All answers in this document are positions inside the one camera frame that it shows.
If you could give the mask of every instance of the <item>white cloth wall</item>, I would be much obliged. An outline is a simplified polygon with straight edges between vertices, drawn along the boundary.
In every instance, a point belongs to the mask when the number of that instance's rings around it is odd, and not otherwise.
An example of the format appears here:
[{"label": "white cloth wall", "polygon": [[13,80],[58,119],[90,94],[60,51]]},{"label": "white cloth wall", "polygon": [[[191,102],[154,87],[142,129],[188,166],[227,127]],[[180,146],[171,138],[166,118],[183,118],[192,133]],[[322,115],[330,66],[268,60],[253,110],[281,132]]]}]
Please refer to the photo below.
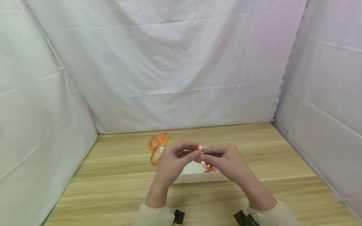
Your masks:
[{"label": "white cloth wall", "polygon": [[359,217],[361,37],[362,1],[311,1],[276,115],[282,135]]},{"label": "white cloth wall", "polygon": [[97,133],[21,1],[0,1],[0,225],[38,226]]},{"label": "white cloth wall", "polygon": [[27,0],[101,133],[269,121],[306,0]]}]

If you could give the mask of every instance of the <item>sleeve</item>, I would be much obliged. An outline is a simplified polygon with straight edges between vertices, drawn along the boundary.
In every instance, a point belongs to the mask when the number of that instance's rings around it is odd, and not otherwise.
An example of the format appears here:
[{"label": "sleeve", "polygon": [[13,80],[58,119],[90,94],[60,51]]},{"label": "sleeve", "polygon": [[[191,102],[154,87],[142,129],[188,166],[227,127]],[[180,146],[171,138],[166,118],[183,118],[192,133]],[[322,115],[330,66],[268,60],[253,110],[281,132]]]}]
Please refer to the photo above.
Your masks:
[{"label": "sleeve", "polygon": [[300,226],[288,206],[279,200],[271,210],[258,211],[249,205],[248,212],[261,226]]},{"label": "sleeve", "polygon": [[134,226],[171,226],[174,218],[167,206],[154,209],[142,203]]}]

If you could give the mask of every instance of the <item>left hand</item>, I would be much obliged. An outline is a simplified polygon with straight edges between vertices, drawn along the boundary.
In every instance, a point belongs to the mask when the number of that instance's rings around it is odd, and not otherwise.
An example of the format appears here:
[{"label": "left hand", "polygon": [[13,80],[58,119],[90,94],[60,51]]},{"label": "left hand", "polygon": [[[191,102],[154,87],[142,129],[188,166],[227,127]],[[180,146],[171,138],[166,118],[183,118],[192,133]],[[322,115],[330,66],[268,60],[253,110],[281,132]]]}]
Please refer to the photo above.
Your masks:
[{"label": "left hand", "polygon": [[162,152],[154,181],[169,187],[178,178],[184,167],[200,154],[200,152],[194,151],[197,146],[198,143],[189,141],[179,141],[166,146]]}]

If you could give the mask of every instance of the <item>orange lanyard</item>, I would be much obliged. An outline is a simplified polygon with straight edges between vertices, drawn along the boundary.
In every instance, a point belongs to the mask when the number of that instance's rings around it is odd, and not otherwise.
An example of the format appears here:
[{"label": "orange lanyard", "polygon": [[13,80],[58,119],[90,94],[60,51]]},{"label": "orange lanyard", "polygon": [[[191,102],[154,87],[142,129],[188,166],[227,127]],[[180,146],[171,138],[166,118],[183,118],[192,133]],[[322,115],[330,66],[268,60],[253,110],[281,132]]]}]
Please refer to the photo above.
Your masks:
[{"label": "orange lanyard", "polygon": [[[152,141],[157,138],[157,143],[154,147],[152,147]],[[150,142],[148,143],[148,147],[152,150],[152,154],[151,154],[151,163],[153,165],[158,165],[158,163],[160,163],[160,160],[161,160],[161,156],[157,159],[157,161],[154,163],[152,161],[152,158],[153,156],[155,155],[156,151],[157,151],[157,148],[161,145],[161,147],[165,147],[166,146],[166,143],[167,143],[167,140],[168,140],[168,134],[165,132],[163,134],[161,134],[160,137],[157,137],[157,136],[153,136],[151,137],[150,139]]]},{"label": "orange lanyard", "polygon": [[[152,146],[152,141],[157,138],[157,143],[155,146]],[[153,136],[151,137],[149,143],[148,143],[148,147],[152,150],[152,153],[151,153],[151,163],[153,165],[158,165],[160,163],[160,160],[161,160],[161,156],[157,159],[156,162],[153,162],[152,161],[152,158],[153,156],[155,155],[156,151],[157,151],[157,148],[161,145],[161,147],[166,147],[166,143],[168,141],[168,134],[165,132],[165,133],[162,133],[161,136],[157,137],[157,136]],[[196,150],[195,151],[198,151],[200,153],[202,153],[202,146],[198,145],[196,147]],[[197,163],[201,163],[201,159],[200,159],[200,156],[196,157],[194,159],[194,162],[197,162]],[[213,166],[213,167],[210,167],[210,166],[206,166],[206,170],[204,172],[215,172],[216,171],[216,167]]]}]

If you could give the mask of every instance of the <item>wooden table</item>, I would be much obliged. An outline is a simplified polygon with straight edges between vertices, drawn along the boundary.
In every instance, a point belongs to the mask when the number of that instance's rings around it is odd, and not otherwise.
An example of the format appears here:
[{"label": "wooden table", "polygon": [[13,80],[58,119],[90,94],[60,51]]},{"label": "wooden table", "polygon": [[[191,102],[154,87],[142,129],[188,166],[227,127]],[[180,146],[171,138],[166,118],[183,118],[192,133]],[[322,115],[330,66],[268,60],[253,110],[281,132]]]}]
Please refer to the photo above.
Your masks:
[{"label": "wooden table", "polygon": [[[148,141],[160,134],[100,135],[45,226],[133,225],[156,170],[150,163]],[[301,225],[359,225],[270,123],[181,129],[168,134],[168,144],[178,140],[204,146],[235,144],[256,176],[290,207]],[[232,182],[177,184],[168,193],[168,206],[186,213],[186,226],[237,225],[233,214],[245,210],[247,204]]]}]

